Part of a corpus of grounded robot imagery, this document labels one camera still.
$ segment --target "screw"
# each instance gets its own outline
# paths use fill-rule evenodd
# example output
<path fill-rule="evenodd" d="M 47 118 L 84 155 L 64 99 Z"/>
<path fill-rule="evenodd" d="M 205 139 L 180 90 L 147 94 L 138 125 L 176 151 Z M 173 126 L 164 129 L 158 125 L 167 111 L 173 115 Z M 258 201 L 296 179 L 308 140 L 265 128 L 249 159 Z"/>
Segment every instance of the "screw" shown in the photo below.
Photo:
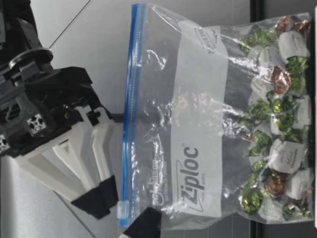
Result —
<path fill-rule="evenodd" d="M 64 114 L 64 118 L 65 118 L 65 119 L 70 119 L 70 113 L 69 113 L 69 112 L 66 112 L 66 113 Z"/>

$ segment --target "ziploc bag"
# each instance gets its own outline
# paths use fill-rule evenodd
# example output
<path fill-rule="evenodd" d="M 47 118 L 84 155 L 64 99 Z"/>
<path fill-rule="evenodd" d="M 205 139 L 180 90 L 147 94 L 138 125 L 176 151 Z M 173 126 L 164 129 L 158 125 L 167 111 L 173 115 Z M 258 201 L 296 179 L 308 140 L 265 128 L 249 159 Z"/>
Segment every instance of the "ziploc bag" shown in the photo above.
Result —
<path fill-rule="evenodd" d="M 308 14 L 203 28 L 133 6 L 121 226 L 149 206 L 166 230 L 235 212 L 268 224 L 313 218 L 309 31 Z"/>

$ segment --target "brown foil wrapper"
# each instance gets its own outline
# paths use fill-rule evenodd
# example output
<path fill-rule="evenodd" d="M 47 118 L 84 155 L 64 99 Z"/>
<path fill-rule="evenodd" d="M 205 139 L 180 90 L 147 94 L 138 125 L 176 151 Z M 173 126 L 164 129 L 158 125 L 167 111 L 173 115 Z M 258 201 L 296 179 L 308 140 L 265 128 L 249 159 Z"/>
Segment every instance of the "brown foil wrapper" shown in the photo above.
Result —
<path fill-rule="evenodd" d="M 290 16 L 286 16 L 282 18 L 276 26 L 277 32 L 286 32 L 290 31 L 294 26 L 294 21 Z"/>
<path fill-rule="evenodd" d="M 264 182 L 264 188 L 266 192 L 276 197 L 279 197 L 285 193 L 284 183 L 281 181 L 281 179 L 272 176 L 270 176 Z"/>
<path fill-rule="evenodd" d="M 303 21 L 302 23 L 298 23 L 294 25 L 294 30 L 305 35 L 309 35 L 311 32 L 312 25 L 308 21 Z"/>
<path fill-rule="evenodd" d="M 292 174 L 281 173 L 276 170 L 273 170 L 273 173 L 275 174 L 276 178 L 280 179 L 282 182 L 288 181 L 292 176 Z"/>
<path fill-rule="evenodd" d="M 285 94 L 291 86 L 291 77 L 289 73 L 282 70 L 280 67 L 274 67 L 271 81 L 274 83 L 274 94 L 278 96 Z"/>

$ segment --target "blue zipper seal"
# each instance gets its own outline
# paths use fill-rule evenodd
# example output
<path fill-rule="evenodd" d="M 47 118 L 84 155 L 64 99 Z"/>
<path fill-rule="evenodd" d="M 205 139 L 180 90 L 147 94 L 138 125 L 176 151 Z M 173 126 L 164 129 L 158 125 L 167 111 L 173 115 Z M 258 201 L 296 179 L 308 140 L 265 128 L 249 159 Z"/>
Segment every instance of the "blue zipper seal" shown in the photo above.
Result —
<path fill-rule="evenodd" d="M 132 190 L 131 144 L 135 139 L 136 112 L 140 67 L 136 66 L 142 58 L 142 39 L 146 4 L 132 5 L 131 32 L 128 51 L 127 86 L 123 122 L 123 171 L 122 202 L 128 202 L 128 219 L 120 219 L 120 227 L 128 227 L 135 219 L 132 214 L 135 193 Z"/>

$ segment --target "ziploc logo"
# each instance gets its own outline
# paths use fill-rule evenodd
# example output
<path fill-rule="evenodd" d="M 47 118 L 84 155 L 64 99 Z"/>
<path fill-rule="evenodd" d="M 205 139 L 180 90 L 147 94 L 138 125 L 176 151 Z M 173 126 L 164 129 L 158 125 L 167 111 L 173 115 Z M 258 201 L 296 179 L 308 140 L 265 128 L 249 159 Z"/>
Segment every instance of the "ziploc logo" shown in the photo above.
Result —
<path fill-rule="evenodd" d="M 183 154 L 184 162 L 176 161 L 177 200 L 189 209 L 203 212 L 201 199 L 205 194 L 205 186 L 200 179 L 198 149 L 185 147 Z"/>

